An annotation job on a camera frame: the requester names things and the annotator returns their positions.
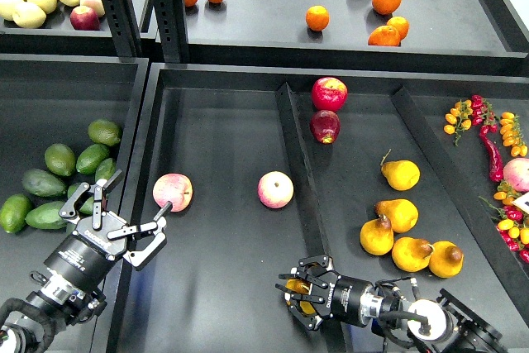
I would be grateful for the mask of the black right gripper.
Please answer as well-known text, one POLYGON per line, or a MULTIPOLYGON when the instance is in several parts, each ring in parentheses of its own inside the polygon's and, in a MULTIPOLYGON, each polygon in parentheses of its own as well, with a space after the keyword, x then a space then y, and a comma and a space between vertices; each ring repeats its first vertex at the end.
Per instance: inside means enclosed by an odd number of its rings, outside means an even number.
POLYGON ((323 303, 320 315, 310 302, 296 300, 293 290, 276 284, 275 288, 284 292, 290 314, 309 331, 317 331, 323 319, 334 319, 344 323, 367 323, 369 310, 365 308, 368 294, 374 286, 369 281, 340 275, 333 271, 333 259, 329 255, 302 258, 289 273, 280 274, 279 279, 301 279, 313 290, 320 292, 323 303))

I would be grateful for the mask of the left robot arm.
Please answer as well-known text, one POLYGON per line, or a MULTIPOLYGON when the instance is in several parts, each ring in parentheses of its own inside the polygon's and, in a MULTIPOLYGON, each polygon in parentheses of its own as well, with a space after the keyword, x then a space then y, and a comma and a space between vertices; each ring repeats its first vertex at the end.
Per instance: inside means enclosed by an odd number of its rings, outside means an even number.
POLYGON ((152 221, 131 225, 107 210, 107 195, 121 180, 117 170, 109 179, 82 183, 60 208, 74 229, 45 260, 50 274, 32 274, 40 289, 1 306, 3 352, 47 351, 58 333, 104 311, 99 285, 120 260, 142 270, 164 247, 165 216, 173 204, 166 202, 152 221))

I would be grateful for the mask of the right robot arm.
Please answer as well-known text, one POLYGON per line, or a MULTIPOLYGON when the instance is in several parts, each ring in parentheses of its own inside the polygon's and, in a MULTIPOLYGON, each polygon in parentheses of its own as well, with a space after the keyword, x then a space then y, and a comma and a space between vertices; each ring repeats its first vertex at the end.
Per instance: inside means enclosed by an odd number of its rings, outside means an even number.
POLYGON ((397 279, 374 283, 340 274, 329 255, 302 258, 279 274, 276 289, 289 312, 309 331, 324 322, 369 327, 389 344, 418 352, 504 352, 502 334, 445 289, 423 298, 415 277, 406 277, 412 298, 397 279))

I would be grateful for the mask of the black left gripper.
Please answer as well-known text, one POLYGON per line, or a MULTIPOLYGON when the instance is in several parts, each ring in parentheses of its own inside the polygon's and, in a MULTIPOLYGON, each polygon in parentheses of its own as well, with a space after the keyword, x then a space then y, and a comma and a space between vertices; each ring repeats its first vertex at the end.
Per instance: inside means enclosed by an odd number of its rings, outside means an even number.
POLYGON ((44 261, 44 265, 78 289, 95 289, 121 258, 140 271, 166 245, 165 216, 173 207, 171 202, 154 215, 150 222, 130 226, 114 212, 106 212, 107 195, 122 181, 118 169, 110 179, 95 184, 81 183, 59 210, 66 222, 84 224, 81 234, 69 234, 44 261), (93 198, 92 217, 81 219, 80 208, 93 198), (137 250, 133 241, 150 238, 137 250))

